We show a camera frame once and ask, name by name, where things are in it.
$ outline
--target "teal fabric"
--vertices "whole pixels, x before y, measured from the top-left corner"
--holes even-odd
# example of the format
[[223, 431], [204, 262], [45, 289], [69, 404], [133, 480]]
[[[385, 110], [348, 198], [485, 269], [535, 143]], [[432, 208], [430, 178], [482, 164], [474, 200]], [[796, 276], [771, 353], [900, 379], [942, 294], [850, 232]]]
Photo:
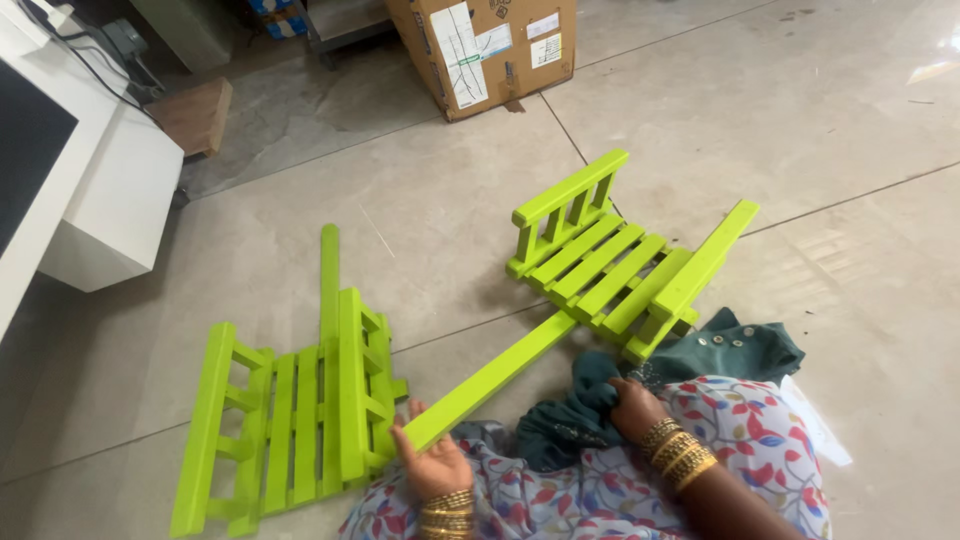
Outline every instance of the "teal fabric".
[[[640, 380], [654, 393], [666, 384], [703, 375], [780, 384], [784, 375], [800, 369], [803, 359], [804, 352], [794, 344], [783, 323], [741, 326], [733, 312], [724, 307], [702, 330], [661, 343], [643, 365], [626, 375]], [[620, 376], [615, 363], [613, 355], [580, 354], [573, 362], [573, 388], [566, 399], [540, 402], [520, 418], [516, 449], [531, 469], [557, 471], [579, 463], [582, 449], [623, 444], [610, 422], [616, 390], [607, 380]]]

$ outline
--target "green chair frame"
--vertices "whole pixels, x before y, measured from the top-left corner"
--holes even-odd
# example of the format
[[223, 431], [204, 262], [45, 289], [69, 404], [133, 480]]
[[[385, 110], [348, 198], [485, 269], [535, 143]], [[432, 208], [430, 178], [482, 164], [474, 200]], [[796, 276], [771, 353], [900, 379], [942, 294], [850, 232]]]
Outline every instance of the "green chair frame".
[[[210, 329], [171, 537], [202, 532], [207, 518], [227, 520], [230, 537], [254, 533], [261, 517], [361, 486], [393, 458], [387, 428], [407, 383], [393, 378], [386, 316], [357, 289], [339, 290], [338, 252], [338, 230], [326, 225], [320, 345], [275, 357], [238, 341], [231, 323]], [[250, 369], [246, 388], [228, 382], [232, 362]], [[221, 434], [225, 407], [244, 413], [239, 437]], [[217, 458], [236, 462], [229, 499], [210, 497]]]
[[404, 430], [418, 451], [465, 420], [578, 324], [622, 345], [624, 356], [641, 363], [669, 332], [685, 335], [696, 323], [699, 314], [691, 303], [759, 206], [737, 203], [695, 253], [668, 247], [663, 236], [611, 212], [613, 179], [627, 157], [623, 150], [610, 151], [514, 210], [520, 234], [507, 274], [559, 310], [410, 422]]
[[[696, 252], [671, 248], [663, 236], [611, 212], [613, 179], [627, 156], [613, 150], [514, 210], [519, 241], [507, 274], [558, 311], [410, 422], [404, 429], [418, 451], [578, 325], [640, 363], [668, 333], [684, 335], [696, 323], [691, 303], [759, 206], [737, 203]], [[261, 517], [359, 487], [393, 458], [388, 427], [407, 383], [393, 378], [387, 318], [364, 305], [355, 288], [340, 290], [338, 253], [338, 230], [328, 224], [318, 345], [276, 357], [238, 341], [230, 323], [210, 329], [172, 537], [202, 532], [207, 518], [227, 520], [231, 537], [256, 532]], [[249, 368], [247, 388], [228, 382], [232, 362]], [[225, 407], [244, 413], [238, 438], [221, 434]], [[210, 497], [217, 458], [237, 463], [229, 499]]]

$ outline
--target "wooden board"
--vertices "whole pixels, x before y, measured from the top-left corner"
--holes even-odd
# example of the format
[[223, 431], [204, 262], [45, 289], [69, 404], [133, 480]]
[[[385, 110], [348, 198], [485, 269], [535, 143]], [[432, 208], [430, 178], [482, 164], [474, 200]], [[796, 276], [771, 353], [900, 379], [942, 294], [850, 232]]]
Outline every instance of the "wooden board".
[[147, 106], [186, 156], [220, 152], [233, 86], [220, 77]]

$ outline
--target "chair leg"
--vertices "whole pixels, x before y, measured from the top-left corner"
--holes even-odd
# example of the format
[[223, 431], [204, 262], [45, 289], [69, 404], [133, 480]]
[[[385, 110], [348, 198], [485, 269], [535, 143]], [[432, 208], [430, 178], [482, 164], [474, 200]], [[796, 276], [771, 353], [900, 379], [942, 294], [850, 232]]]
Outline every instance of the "chair leg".
[[404, 430], [417, 452], [450, 432], [576, 326], [573, 317], [558, 311], [415, 418]]

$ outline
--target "woman's left hand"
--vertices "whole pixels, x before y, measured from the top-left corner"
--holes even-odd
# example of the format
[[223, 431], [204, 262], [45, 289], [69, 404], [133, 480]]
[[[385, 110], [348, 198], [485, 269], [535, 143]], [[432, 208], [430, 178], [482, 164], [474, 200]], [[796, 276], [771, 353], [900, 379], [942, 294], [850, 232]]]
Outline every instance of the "woman's left hand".
[[[410, 400], [411, 420], [425, 410], [424, 402]], [[403, 431], [403, 419], [399, 415], [394, 418], [390, 435], [394, 437], [400, 461], [407, 468], [407, 478], [422, 500], [429, 501], [473, 487], [473, 470], [449, 433], [420, 455]]]

